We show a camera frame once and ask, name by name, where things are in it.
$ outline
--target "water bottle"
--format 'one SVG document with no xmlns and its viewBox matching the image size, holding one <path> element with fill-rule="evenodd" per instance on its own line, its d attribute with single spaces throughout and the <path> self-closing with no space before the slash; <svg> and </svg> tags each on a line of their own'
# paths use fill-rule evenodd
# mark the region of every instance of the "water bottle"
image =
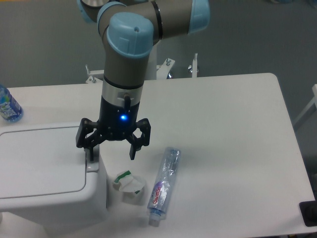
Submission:
<svg viewBox="0 0 317 238">
<path fill-rule="evenodd" d="M 177 165 L 181 152 L 176 148 L 167 147 L 158 171 L 155 185 L 148 203 L 150 225 L 158 226 L 165 217 L 171 192 L 175 184 Z"/>
<path fill-rule="evenodd" d="M 23 110 L 9 90 L 0 84 L 0 115 L 8 122 L 17 122 L 23 117 Z"/>
</svg>

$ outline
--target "white table surface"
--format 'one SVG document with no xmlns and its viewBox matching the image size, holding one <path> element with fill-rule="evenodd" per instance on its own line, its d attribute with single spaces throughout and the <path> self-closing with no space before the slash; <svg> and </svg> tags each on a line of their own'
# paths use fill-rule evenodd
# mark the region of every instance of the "white table surface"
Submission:
<svg viewBox="0 0 317 238">
<path fill-rule="evenodd" d="M 10 91 L 25 110 L 18 123 L 99 116 L 101 84 Z M 111 218 L 80 230 L 48 231 L 4 213 L 0 238 L 248 238 L 317 231 L 301 217 L 298 204 L 314 196 L 274 75 L 146 81 L 139 109 L 144 117 L 151 141 L 135 161 L 126 141 L 101 146 L 110 179 L 123 170 L 146 179 L 139 200 L 110 187 Z M 166 146 L 180 148 L 182 160 L 166 220 L 154 228 L 146 205 Z"/>
</svg>

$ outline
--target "black object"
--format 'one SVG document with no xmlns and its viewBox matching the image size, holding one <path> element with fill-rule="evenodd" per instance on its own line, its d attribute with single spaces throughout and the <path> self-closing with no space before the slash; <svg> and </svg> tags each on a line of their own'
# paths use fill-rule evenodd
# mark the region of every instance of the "black object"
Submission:
<svg viewBox="0 0 317 238">
<path fill-rule="evenodd" d="M 299 207 L 301 209 L 305 225 L 307 227 L 317 226 L 317 202 L 301 202 Z"/>
<path fill-rule="evenodd" d="M 137 138 L 133 132 L 139 128 L 141 136 Z M 131 127 L 128 128 L 111 128 L 101 130 L 100 122 L 93 122 L 87 118 L 82 118 L 77 135 L 76 146 L 78 148 L 85 148 L 90 151 L 91 158 L 93 157 L 93 148 L 96 145 L 103 143 L 105 140 L 124 140 L 126 139 L 130 144 L 130 159 L 134 160 L 135 154 L 141 149 L 142 146 L 148 146 L 150 144 L 151 125 L 147 118 L 138 122 L 134 122 Z"/>
</svg>

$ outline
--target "crushed plastic bottle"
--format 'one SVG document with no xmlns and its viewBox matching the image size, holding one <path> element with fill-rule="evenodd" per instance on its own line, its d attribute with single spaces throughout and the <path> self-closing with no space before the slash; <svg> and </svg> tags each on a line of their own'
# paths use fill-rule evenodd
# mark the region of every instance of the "crushed plastic bottle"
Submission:
<svg viewBox="0 0 317 238">
<path fill-rule="evenodd" d="M 181 151 L 167 147 L 148 203 L 150 225 L 158 226 L 164 218 L 176 178 Z"/>
</svg>

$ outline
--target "white bottle cap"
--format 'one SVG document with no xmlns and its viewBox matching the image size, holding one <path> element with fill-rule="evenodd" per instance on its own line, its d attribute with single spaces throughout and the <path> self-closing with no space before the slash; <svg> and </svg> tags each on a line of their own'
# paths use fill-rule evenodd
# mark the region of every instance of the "white bottle cap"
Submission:
<svg viewBox="0 0 317 238">
<path fill-rule="evenodd" d="M 150 224 L 151 226 L 158 227 L 158 226 L 159 226 L 159 222 L 160 222 L 160 215 L 151 212 L 151 213 L 150 213 L 149 224 Z"/>
</svg>

